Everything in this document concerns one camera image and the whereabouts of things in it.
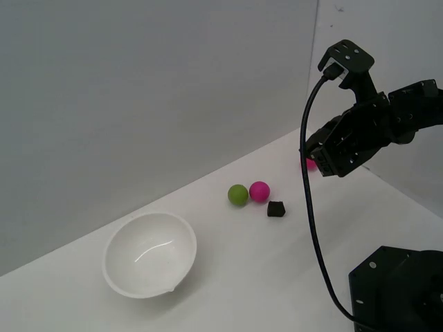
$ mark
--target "green ball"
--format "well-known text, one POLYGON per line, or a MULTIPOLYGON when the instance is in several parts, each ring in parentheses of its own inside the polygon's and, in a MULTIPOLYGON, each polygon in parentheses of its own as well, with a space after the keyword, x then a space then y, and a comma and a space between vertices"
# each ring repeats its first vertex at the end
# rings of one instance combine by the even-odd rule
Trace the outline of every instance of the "green ball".
POLYGON ((245 205, 248 197, 248 190, 244 185, 233 185, 229 188, 228 199, 234 205, 245 205))

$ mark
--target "white table surface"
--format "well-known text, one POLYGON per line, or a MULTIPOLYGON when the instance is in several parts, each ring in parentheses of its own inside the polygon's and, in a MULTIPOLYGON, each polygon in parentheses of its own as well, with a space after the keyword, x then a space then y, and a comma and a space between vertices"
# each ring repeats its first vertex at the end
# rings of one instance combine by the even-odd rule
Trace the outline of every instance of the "white table surface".
MULTIPOLYGON (((332 304, 309 236, 298 131, 134 212, 183 216, 197 258, 173 293, 129 299, 106 285, 105 242, 125 216, 0 277, 0 329, 15 331, 353 331, 332 304), (266 205, 236 208, 235 183, 266 181, 284 201, 282 219, 266 205)), ((381 245, 443 250, 443 220, 360 168, 346 178, 311 174, 318 233, 342 303, 347 274, 381 245)))

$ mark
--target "black cube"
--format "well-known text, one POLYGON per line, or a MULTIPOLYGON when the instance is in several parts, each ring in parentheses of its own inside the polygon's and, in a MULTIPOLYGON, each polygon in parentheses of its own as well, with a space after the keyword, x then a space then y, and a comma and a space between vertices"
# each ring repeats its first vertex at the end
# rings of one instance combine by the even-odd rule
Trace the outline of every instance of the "black cube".
POLYGON ((268 216, 284 216, 286 210, 284 208, 283 202, 273 202, 268 203, 268 216))

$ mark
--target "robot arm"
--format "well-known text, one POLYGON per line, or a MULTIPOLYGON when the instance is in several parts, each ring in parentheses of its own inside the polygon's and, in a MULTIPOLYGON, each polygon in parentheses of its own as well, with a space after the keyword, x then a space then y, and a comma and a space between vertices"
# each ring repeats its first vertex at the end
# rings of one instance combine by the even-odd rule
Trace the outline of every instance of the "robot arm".
POLYGON ((377 93, 369 74, 374 59, 343 40, 318 65, 343 68, 342 89, 351 89, 356 104, 336 116, 306 142, 309 157, 323 176, 348 175, 390 143, 407 144, 420 129, 443 125, 443 90, 435 80, 421 81, 388 94, 377 93))

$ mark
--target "white wall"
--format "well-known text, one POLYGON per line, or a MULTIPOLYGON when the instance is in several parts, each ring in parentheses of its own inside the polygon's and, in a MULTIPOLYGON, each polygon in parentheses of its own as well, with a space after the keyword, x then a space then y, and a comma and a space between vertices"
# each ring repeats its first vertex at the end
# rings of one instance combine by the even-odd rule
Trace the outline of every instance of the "white wall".
POLYGON ((0 0, 0 275, 295 129, 316 0, 0 0))
MULTIPOLYGON (((394 91, 435 78, 443 89, 443 1, 320 0, 309 86, 327 47, 350 39, 375 58, 378 91, 394 91)), ((319 93, 309 128, 314 131, 354 103, 351 91, 328 83, 319 93)), ((367 167, 383 180, 443 216, 443 127, 419 131, 409 145, 382 149, 367 167)))

